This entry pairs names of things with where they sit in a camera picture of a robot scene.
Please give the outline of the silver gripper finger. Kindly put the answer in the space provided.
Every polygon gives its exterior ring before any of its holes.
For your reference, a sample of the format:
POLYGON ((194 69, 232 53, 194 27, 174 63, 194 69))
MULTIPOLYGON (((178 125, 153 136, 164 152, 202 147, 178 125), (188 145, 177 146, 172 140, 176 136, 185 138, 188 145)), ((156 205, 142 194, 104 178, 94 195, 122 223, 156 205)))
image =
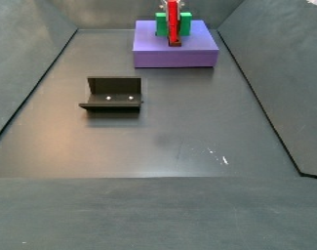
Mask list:
POLYGON ((185 2, 184 0, 178 0, 178 13, 181 14, 182 8, 184 8, 185 2))
POLYGON ((161 4, 160 4, 160 8, 164 10, 164 12, 168 12, 168 0, 160 0, 161 4))

